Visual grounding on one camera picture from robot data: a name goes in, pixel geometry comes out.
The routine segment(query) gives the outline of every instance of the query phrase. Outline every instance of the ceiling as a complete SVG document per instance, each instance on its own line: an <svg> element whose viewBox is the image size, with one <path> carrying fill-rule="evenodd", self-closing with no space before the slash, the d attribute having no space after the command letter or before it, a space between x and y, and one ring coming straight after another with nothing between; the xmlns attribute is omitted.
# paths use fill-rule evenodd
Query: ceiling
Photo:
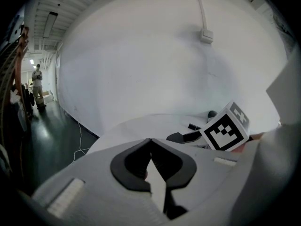
<svg viewBox="0 0 301 226"><path fill-rule="evenodd" d="M37 0L34 16L34 50L57 49L66 30L96 0ZM49 12L58 13L49 38L43 38Z"/></svg>

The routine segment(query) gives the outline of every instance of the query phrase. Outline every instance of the fluorescent light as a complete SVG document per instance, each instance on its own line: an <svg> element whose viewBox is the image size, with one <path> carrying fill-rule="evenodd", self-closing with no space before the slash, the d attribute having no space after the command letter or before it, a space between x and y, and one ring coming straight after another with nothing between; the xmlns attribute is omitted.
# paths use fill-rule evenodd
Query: fluorescent light
<svg viewBox="0 0 301 226"><path fill-rule="evenodd" d="M44 34L43 34L44 38L49 38L50 31L52 29L53 24L55 23L57 15L58 14L54 13L54 12L50 12L48 14L48 17L47 17L47 20L46 20L46 24L45 24L45 28L44 28Z"/></svg>

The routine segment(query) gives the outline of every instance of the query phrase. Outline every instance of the person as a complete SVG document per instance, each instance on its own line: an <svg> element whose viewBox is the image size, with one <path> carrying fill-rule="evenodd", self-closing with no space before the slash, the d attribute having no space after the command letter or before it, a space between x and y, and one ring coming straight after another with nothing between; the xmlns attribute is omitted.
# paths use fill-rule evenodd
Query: person
<svg viewBox="0 0 301 226"><path fill-rule="evenodd" d="M42 89L42 80L43 80L43 74L40 71L40 64L37 64L37 69L32 73L32 93L34 95L34 98L38 98L40 95L41 98L43 98L43 89Z"/></svg>

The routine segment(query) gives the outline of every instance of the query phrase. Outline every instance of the dark floor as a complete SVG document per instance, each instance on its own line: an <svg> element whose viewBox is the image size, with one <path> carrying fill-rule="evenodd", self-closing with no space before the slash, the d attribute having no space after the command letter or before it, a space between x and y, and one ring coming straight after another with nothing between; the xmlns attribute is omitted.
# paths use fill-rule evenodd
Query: dark floor
<svg viewBox="0 0 301 226"><path fill-rule="evenodd" d="M48 103L43 112L35 106L33 115L31 135L22 146L24 181L32 192L73 161L80 140L78 123L57 102ZM90 148L97 138L84 128L81 133L81 148ZM75 156L78 159L83 153Z"/></svg>

